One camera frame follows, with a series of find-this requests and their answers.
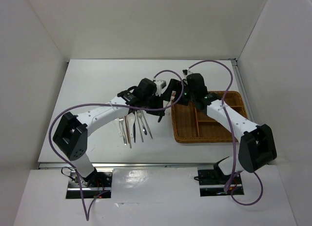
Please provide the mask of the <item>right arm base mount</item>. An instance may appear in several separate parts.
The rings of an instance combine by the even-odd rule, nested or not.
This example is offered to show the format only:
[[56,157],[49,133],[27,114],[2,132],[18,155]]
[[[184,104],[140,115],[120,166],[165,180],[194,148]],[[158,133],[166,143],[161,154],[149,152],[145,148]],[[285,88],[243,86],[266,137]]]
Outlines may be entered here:
[[201,197],[210,196],[229,196],[234,190],[234,195],[244,195],[242,180],[238,174],[234,177],[228,191],[224,191],[224,185],[230,176],[217,177],[212,169],[202,169],[197,171],[194,180],[199,183],[199,192]]

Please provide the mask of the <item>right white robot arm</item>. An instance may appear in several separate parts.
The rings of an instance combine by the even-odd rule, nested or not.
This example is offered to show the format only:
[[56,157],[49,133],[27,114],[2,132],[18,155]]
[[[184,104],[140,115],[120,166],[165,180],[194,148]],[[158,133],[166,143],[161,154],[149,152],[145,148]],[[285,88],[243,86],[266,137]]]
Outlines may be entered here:
[[209,92],[201,74],[190,74],[182,82],[171,79],[162,94],[163,99],[169,101],[172,92],[175,92],[174,101],[178,104],[193,103],[196,109],[216,120],[239,142],[238,151],[214,164],[216,182],[224,183],[233,172],[252,173],[276,159],[271,128],[249,121],[230,108],[220,95]]

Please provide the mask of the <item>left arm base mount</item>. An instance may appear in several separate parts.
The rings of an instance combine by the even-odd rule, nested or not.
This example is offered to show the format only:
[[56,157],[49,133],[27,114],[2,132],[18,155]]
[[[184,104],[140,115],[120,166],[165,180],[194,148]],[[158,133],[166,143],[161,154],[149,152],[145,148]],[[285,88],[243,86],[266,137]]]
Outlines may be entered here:
[[78,178],[73,168],[63,167],[61,174],[68,178],[66,199],[80,199],[80,188],[82,187],[83,197],[92,199],[101,193],[99,198],[111,198],[113,171],[109,169],[98,170],[98,176],[90,183]]

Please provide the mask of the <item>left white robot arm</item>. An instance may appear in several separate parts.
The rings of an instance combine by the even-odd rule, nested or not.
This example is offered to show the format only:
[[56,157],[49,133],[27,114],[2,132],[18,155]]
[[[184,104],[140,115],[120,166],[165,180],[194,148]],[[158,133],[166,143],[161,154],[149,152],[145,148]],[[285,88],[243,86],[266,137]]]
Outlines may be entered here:
[[133,107],[162,108],[161,91],[165,86],[164,80],[152,81],[144,78],[138,86],[119,92],[107,106],[98,106],[78,115],[71,112],[62,115],[53,141],[78,170],[81,183],[92,186],[100,177],[86,154],[88,137],[111,121],[132,113]]

